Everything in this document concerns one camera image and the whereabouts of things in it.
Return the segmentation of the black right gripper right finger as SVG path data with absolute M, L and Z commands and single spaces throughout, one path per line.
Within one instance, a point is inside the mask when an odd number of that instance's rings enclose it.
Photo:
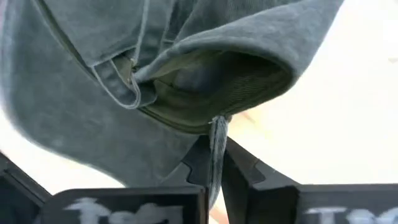
M 230 223 L 397 224 L 396 184 L 300 184 L 232 139 L 222 190 Z

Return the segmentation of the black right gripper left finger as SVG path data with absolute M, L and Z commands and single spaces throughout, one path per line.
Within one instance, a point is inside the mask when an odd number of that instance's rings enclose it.
M 66 190 L 45 203 L 40 223 L 207 224 L 210 159 L 210 140 L 201 136 L 160 185 Z

